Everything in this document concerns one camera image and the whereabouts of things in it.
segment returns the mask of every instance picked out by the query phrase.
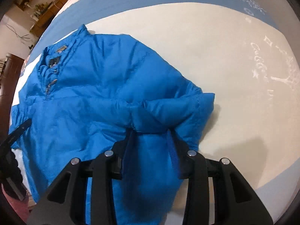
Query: zipper pull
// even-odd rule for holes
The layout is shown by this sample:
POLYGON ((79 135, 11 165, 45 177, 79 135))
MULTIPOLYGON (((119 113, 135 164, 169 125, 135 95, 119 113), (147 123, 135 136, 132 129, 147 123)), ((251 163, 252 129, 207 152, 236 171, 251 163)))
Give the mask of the zipper pull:
POLYGON ((57 82, 57 79, 53 80, 50 84, 47 85, 46 87, 46 95, 49 93, 49 90, 52 85, 54 85, 57 82))
POLYGON ((46 87, 46 95, 48 94, 49 90, 50 90, 51 84, 48 84, 46 87))

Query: white wall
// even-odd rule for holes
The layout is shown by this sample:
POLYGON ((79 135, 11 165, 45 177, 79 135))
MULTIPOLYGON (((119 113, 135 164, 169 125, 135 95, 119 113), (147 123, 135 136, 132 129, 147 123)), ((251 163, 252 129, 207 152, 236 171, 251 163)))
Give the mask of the white wall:
POLYGON ((30 34, 28 30, 24 29, 22 26, 4 15, 0 22, 0 59, 5 58, 7 53, 14 54, 24 59, 27 58, 30 52, 28 47, 34 44, 36 40, 37 38, 30 34), (20 36, 28 34, 26 37, 30 37, 30 41, 23 41, 22 43, 21 39, 18 38, 6 25, 12 26, 20 36))
POLYGON ((5 13, 5 15, 28 31, 30 30, 32 25, 36 23, 36 21, 30 17, 29 13, 23 12, 14 4, 5 13))

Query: jacket zipper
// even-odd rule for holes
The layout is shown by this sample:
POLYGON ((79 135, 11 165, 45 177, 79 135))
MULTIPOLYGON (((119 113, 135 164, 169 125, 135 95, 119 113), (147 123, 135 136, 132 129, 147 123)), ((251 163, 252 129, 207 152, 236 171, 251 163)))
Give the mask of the jacket zipper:
POLYGON ((57 82, 57 79, 53 80, 50 84, 47 85, 47 87, 46 87, 46 99, 49 95, 49 91, 50 91, 51 86, 54 85, 56 82, 57 82))

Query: metal screw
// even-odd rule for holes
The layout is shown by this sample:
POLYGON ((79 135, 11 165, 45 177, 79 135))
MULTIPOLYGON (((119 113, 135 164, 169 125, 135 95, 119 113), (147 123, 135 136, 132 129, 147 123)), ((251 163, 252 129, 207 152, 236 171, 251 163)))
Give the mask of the metal screw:
POLYGON ((112 150, 108 150, 108 151, 104 152, 104 155, 106 157, 111 157, 113 155, 113 151, 112 150))
POLYGON ((196 152, 196 151, 193 151, 193 150, 189 150, 189 151, 187 152, 187 154, 188 154, 190 157, 194 157, 194 156, 197 155, 197 152, 196 152))
POLYGON ((224 165, 228 165, 230 163, 230 160, 228 158, 222 158, 221 159, 221 162, 224 164, 224 165))
POLYGON ((71 164, 72 165, 76 165, 76 164, 78 164, 79 163, 79 159, 76 157, 76 158, 73 158, 72 160, 71 160, 71 164))

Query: jacket collar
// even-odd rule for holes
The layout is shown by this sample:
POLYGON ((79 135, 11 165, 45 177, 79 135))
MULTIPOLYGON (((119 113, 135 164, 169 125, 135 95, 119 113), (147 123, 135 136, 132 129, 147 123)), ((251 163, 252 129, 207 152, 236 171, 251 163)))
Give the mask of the jacket collar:
POLYGON ((88 35, 90 35, 90 33, 88 32, 86 26, 81 25, 69 36, 66 36, 53 45, 47 46, 43 50, 40 60, 36 66, 37 75, 42 85, 47 85, 49 83, 47 79, 48 75, 52 73, 52 70, 54 70, 54 68, 49 67, 49 60, 61 56, 59 64, 57 65, 58 70, 61 71, 62 67, 64 67, 66 63, 66 58, 71 56, 84 37, 88 35), (66 46, 67 48, 63 51, 63 53, 60 54, 57 52, 57 50, 62 46, 66 46))

